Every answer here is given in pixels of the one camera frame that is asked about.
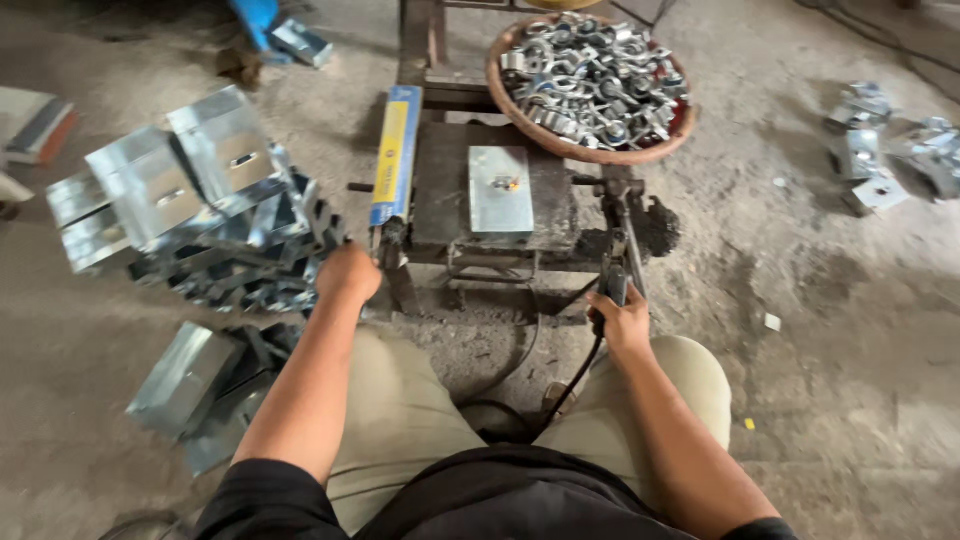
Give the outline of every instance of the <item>hand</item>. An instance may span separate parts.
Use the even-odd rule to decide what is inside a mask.
[[[359,244],[348,242],[333,252],[320,268],[317,292],[320,298],[356,298],[367,302],[382,280],[376,261]]]
[[[587,293],[587,300],[607,323],[604,337],[613,359],[621,367],[636,357],[653,357],[650,348],[650,311],[647,301],[630,283],[627,285],[627,303],[618,306],[610,297],[595,292]]]

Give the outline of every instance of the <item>forearm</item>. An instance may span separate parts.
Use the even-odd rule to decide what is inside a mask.
[[[703,540],[779,517],[749,476],[693,414],[646,349],[618,362],[631,389],[667,514]]]
[[[348,293],[321,297],[234,463],[276,459],[326,482],[343,437],[350,353],[362,306],[362,299]]]

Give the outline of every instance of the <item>person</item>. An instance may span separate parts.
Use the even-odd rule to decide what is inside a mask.
[[[571,410],[533,445],[488,447],[424,352],[357,329],[380,280],[356,244],[326,261],[195,538],[795,538],[725,450],[720,364],[692,340],[651,340],[635,288],[624,307],[589,295],[609,357]]]

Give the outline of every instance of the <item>yellow label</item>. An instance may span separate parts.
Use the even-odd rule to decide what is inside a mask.
[[[404,101],[387,104],[383,120],[383,137],[380,139],[380,159],[376,166],[376,184],[373,186],[375,203],[392,203],[396,200],[396,171],[400,167],[400,151],[403,149],[403,132],[407,126],[407,106]]]

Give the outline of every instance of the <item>black shirt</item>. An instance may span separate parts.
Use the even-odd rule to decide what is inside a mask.
[[[324,489],[301,468],[249,459],[230,467],[197,525],[198,540],[343,540]],[[690,540],[617,476],[534,446],[469,450],[410,481],[354,538],[630,538]],[[796,540],[763,519],[724,540]]]

